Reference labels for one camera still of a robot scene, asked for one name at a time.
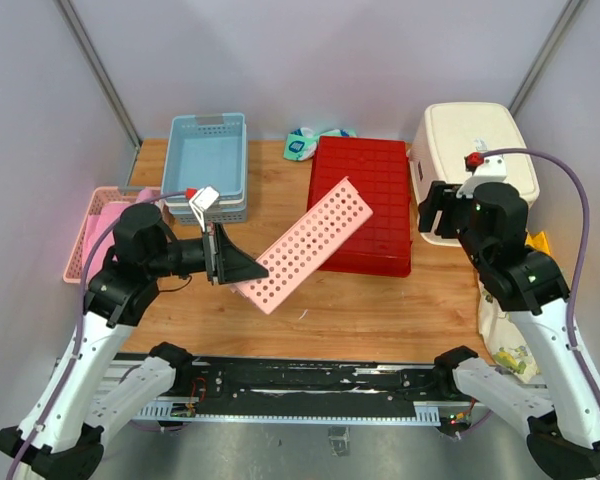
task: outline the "red storage box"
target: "red storage box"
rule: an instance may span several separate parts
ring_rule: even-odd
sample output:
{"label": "red storage box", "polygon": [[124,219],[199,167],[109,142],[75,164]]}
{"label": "red storage box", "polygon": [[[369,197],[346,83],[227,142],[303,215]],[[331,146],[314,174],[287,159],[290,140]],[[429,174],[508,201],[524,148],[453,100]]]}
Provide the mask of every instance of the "red storage box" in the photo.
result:
{"label": "red storage box", "polygon": [[406,144],[366,138],[320,138],[311,170],[308,209],[343,177],[349,177],[373,215],[320,270],[406,277],[411,272]]}

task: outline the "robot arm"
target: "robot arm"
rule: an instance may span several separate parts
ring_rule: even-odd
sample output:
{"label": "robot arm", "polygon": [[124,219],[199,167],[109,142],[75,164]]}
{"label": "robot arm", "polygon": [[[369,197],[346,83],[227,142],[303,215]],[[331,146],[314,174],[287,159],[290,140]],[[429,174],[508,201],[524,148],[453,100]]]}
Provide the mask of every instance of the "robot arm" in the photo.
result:
{"label": "robot arm", "polygon": [[[600,474],[600,408],[571,351],[566,317],[569,290],[555,261],[525,245],[527,203],[506,183],[499,157],[471,155],[463,185],[434,182],[419,205],[419,230],[456,238],[485,288],[518,327],[536,357],[551,402],[494,374],[475,352],[460,348],[436,359],[449,396],[470,395],[514,427],[552,478]],[[578,349],[600,388],[588,350]]]}
{"label": "robot arm", "polygon": [[[191,355],[161,345],[117,389],[92,404],[109,364],[158,296],[158,278],[206,272],[212,284],[230,284],[268,276],[264,267],[231,243],[222,225],[205,224],[204,212],[198,213],[202,237],[177,240],[156,206],[139,203],[123,212],[113,229],[114,246],[85,293],[79,353],[73,356],[70,343],[27,417],[17,427],[0,431],[1,451],[15,458],[34,434],[21,460],[33,472],[47,479],[89,478],[104,446],[133,415],[160,393],[187,381]],[[44,424],[37,425],[73,358],[71,375]]]}

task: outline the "gray metal floor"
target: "gray metal floor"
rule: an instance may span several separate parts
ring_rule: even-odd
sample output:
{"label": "gray metal floor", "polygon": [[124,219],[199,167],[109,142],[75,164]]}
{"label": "gray metal floor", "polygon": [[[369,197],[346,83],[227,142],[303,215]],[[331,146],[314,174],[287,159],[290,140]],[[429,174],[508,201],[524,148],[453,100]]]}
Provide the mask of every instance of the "gray metal floor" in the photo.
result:
{"label": "gray metal floor", "polygon": [[334,455],[324,425],[193,424],[179,433],[125,427],[93,478],[169,480],[545,480],[522,438],[492,416],[465,440],[432,427],[353,426]]}

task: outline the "stacked baskets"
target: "stacked baskets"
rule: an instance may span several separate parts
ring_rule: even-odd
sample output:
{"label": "stacked baskets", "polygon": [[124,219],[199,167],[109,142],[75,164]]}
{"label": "stacked baskets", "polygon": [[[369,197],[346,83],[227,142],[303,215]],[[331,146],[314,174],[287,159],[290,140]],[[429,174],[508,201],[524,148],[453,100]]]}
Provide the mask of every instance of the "stacked baskets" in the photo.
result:
{"label": "stacked baskets", "polygon": [[[206,220],[247,220],[247,124],[241,113],[173,119],[162,192],[208,185],[220,193],[220,199],[207,211]],[[166,204],[180,224],[197,224],[184,196],[170,198]]]}

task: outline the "wooden table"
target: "wooden table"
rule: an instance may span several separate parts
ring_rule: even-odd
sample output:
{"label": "wooden table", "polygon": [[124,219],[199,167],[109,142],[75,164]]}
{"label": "wooden table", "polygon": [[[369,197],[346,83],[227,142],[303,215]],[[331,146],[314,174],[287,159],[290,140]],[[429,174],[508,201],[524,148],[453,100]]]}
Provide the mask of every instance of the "wooden table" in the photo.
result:
{"label": "wooden table", "polygon": [[[160,185],[166,149],[164,139],[144,142],[132,185]],[[250,142],[248,222],[227,225],[231,240],[254,257],[306,211],[311,162],[289,162],[282,151],[283,142]],[[168,341],[195,354],[429,363],[464,344],[489,359],[477,333],[469,262],[459,248],[426,243],[413,210],[407,278],[317,271],[265,315],[197,275],[187,288],[156,299],[124,350],[146,352]],[[199,235],[193,227],[174,231],[179,238]],[[181,282],[164,279],[161,288]]]}

